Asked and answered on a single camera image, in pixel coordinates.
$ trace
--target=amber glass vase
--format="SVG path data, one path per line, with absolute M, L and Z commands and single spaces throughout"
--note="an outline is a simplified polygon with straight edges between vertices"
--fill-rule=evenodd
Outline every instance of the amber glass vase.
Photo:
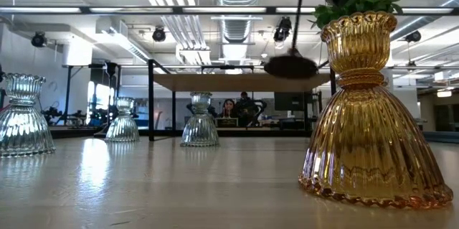
M 309 192 L 380 207 L 448 204 L 445 184 L 422 132 L 403 104 L 382 87 L 392 14 L 368 11 L 322 29 L 337 92 L 321 114 L 306 152 L 301 185 Z

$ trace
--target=glass vase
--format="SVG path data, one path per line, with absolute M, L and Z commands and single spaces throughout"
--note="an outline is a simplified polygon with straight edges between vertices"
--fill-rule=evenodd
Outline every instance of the glass vase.
M 134 107 L 134 98 L 117 97 L 116 108 L 118 117 L 110 124 L 106 141 L 111 142 L 137 142 L 139 141 L 137 124 L 131 117 L 131 110 Z
M 10 105 L 0 113 L 0 156 L 29 156 L 55 151 L 44 116 L 35 100 L 46 79 L 36 75 L 3 74 Z
M 389 34 L 397 19 L 355 13 L 322 29 L 341 90 L 323 110 L 306 152 L 301 185 L 309 192 L 380 207 L 448 204 L 435 157 L 410 112 L 384 86 Z
M 208 92 L 191 92 L 194 115 L 185 125 L 181 146 L 218 145 L 217 127 L 207 112 L 211 96 L 212 94 Z

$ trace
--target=wall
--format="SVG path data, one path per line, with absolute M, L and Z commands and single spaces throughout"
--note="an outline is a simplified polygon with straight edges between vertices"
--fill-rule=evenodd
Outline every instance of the wall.
M 47 82 L 43 85 L 40 101 L 43 109 L 58 106 L 64 110 L 67 87 L 67 69 L 62 67 L 62 54 L 48 47 L 33 47 L 29 39 L 10 32 L 6 25 L 0 24 L 0 63 L 6 73 L 24 73 L 43 76 Z M 88 70 L 81 70 L 72 79 L 69 113 L 86 110 Z
M 427 123 L 424 123 L 423 131 L 435 131 L 435 112 L 434 105 L 437 96 L 434 94 L 423 95 L 419 97 L 421 107 L 421 118 L 425 119 Z

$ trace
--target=wooden table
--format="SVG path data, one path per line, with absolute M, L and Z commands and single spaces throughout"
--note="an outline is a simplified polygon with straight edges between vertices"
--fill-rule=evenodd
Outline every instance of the wooden table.
M 153 79 L 159 85 L 176 92 L 308 92 L 327 83 L 330 75 L 318 74 L 308 80 L 287 80 L 268 74 L 155 74 Z
M 306 139 L 179 142 L 59 139 L 55 154 L 0 159 L 0 228 L 459 228 L 458 197 L 443 210 L 414 211 L 306 194 L 297 182 Z M 459 145 L 431 147 L 458 194 Z

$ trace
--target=ceiling light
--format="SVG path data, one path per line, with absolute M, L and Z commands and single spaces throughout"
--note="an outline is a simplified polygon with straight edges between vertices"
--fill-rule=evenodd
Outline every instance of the ceiling light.
M 225 21 L 225 20 L 236 20 L 236 21 L 262 21 L 263 17 L 229 17 L 229 16 L 220 16 L 220 17 L 210 17 L 211 20 L 216 21 Z
M 2 14 L 28 14 L 28 13 L 81 13 L 77 7 L 0 7 Z
M 231 14 L 231 13 L 246 13 L 246 14 L 256 14 L 256 13 L 265 13 L 266 7 L 237 7 L 237 6 L 226 6 L 226 7 L 184 7 L 184 13 L 222 13 L 222 14 Z
M 449 14 L 454 9 L 445 7 L 404 7 L 403 14 Z
M 126 14 L 148 14 L 148 13 L 172 13 L 170 7 L 90 7 L 92 13 L 126 13 Z
M 437 92 L 437 97 L 438 98 L 443 98 L 443 97 L 450 97 L 452 95 L 450 90 L 439 90 Z
M 288 13 L 296 13 L 296 7 L 278 7 L 275 9 L 275 12 L 276 13 L 279 13 L 279 14 L 288 14 Z M 312 13 L 314 12 L 316 9 L 314 9 L 313 7 L 301 7 L 301 13 Z

